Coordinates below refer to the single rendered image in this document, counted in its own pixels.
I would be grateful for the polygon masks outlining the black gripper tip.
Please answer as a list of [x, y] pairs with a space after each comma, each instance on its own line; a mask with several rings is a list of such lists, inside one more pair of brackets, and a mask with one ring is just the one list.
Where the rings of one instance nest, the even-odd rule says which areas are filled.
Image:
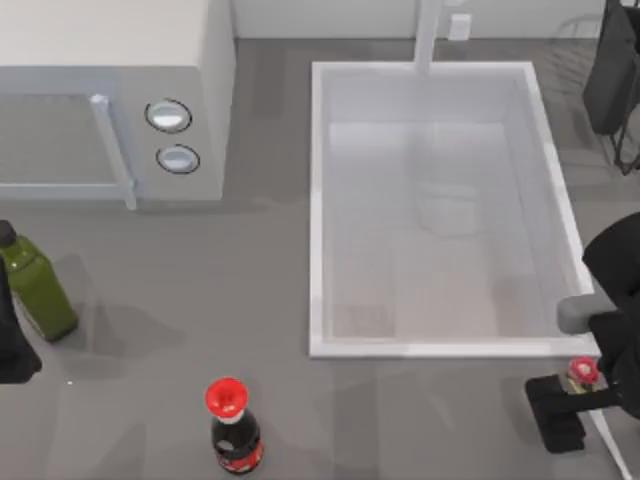
[[41, 370], [42, 361], [20, 326], [0, 257], [0, 385], [26, 384]]

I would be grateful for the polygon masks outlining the pale microwave oven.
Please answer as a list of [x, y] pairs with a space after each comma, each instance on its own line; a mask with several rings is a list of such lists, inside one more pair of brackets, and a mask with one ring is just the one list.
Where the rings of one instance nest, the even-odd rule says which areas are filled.
[[[230, 0], [0, 0], [0, 201], [124, 203], [94, 94], [109, 98], [137, 208], [218, 201], [235, 70]], [[147, 123], [165, 98], [189, 108], [188, 129]], [[175, 144], [198, 153], [195, 172], [157, 164]]]

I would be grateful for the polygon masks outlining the small microwave knob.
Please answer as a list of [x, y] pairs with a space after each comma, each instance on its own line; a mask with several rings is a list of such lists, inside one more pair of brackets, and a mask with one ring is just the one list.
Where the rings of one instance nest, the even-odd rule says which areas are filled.
[[157, 164], [174, 175], [189, 175], [200, 167], [200, 156], [189, 146], [175, 144], [159, 149], [155, 155]]

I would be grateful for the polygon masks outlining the black chair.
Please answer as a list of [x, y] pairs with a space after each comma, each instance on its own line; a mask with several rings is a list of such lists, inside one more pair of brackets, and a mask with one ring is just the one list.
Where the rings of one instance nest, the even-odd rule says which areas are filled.
[[640, 170], [640, 148], [622, 159], [629, 121], [640, 106], [640, 0], [606, 0], [596, 53], [582, 99], [592, 131], [609, 139], [623, 175]]

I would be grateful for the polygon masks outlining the dark bottle with red cap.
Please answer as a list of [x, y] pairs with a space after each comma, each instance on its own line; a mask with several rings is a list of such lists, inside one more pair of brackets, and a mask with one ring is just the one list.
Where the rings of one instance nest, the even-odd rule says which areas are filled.
[[220, 467], [236, 476], [254, 471], [264, 457], [264, 443], [245, 384], [231, 376], [216, 379], [204, 401], [212, 415], [211, 441]]

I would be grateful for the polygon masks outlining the green bottle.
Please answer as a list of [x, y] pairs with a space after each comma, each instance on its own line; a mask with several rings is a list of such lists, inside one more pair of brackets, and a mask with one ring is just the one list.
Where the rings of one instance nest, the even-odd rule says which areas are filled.
[[8, 220], [0, 220], [0, 256], [10, 290], [36, 333], [49, 343], [78, 327], [78, 317], [52, 262]]

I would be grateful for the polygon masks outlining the small red cap bottle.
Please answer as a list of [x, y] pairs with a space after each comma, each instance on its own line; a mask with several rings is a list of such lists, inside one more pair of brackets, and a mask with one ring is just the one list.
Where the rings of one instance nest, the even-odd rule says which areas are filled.
[[569, 395], [583, 395], [607, 388], [596, 360], [586, 356], [572, 358], [561, 380], [564, 390]]

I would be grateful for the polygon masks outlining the white wall socket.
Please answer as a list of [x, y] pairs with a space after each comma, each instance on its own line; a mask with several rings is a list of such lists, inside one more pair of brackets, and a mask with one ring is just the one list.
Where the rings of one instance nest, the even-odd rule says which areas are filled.
[[467, 41], [471, 36], [472, 15], [457, 13], [450, 17], [449, 41]]

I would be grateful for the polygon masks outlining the large microwave knob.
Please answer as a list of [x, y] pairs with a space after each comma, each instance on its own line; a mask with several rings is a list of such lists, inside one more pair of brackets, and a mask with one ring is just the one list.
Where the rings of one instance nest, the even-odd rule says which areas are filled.
[[144, 116], [151, 127], [167, 134], [185, 131], [193, 120], [192, 113], [186, 105], [168, 98], [147, 104]]

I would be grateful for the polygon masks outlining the white sink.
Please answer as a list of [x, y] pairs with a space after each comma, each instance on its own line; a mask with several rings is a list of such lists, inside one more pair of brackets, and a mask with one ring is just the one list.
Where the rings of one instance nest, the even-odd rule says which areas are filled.
[[311, 68], [309, 353], [593, 355], [592, 279], [529, 62]]

